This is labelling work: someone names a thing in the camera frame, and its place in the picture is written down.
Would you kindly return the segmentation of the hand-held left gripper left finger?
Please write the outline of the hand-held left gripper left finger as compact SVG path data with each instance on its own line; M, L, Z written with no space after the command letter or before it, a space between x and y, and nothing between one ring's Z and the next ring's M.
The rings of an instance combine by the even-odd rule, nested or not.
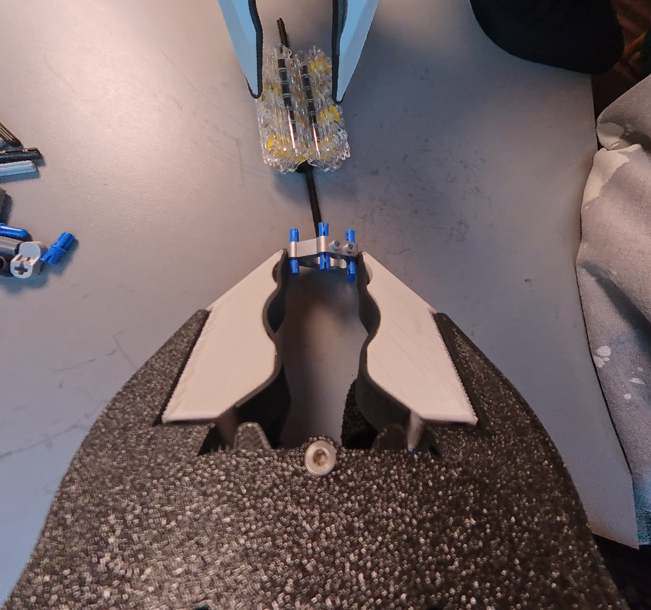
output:
M277 251L211 305L163 423L257 422L279 445L289 414L278 334L288 275L287 251Z

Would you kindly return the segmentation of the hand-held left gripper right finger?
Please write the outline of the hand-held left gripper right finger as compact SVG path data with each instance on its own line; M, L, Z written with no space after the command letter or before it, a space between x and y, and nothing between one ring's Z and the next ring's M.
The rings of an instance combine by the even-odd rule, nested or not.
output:
M434 448L430 427L476 427L478 417L443 322L418 294L369 253L359 257L359 315L365 340L356 404L375 430L373 447Z

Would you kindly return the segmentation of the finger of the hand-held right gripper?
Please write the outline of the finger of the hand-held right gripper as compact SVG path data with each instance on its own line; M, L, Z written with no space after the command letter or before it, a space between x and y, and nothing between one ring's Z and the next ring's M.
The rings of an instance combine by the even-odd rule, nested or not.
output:
M256 0L218 0L252 97L262 86L263 30Z
M360 58L379 0L333 0L332 96L341 102Z

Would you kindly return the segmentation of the clear block with yellow pistons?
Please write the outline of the clear block with yellow pistons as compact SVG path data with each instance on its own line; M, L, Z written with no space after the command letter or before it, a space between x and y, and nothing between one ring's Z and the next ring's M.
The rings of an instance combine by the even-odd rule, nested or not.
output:
M331 97L331 61L314 47L292 53L269 47L256 100L264 162L280 173L307 162L335 170L350 156L342 109Z

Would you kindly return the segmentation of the grey beam frame with holes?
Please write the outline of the grey beam frame with holes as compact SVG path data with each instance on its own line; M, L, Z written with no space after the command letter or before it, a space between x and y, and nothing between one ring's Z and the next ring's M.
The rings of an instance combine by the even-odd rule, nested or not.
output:
M288 256L301 267L346 270L349 262L356 264L359 250L354 241L319 236L309 240L291 241Z

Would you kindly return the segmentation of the black office chair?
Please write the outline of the black office chair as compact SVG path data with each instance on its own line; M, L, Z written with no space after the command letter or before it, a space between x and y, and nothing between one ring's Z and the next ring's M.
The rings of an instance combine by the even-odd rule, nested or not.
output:
M486 36L527 61L599 74L623 54L611 0L469 1Z

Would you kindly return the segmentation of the pile of mixed building parts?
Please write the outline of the pile of mixed building parts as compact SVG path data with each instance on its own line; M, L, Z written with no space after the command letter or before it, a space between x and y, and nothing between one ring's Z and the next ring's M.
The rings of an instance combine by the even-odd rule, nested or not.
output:
M37 148L27 148L1 124L1 177L29 178L38 175L44 158ZM43 265L55 265L75 246L76 237L63 232L50 245L34 240L27 229L1 222L1 275L16 279L37 276Z

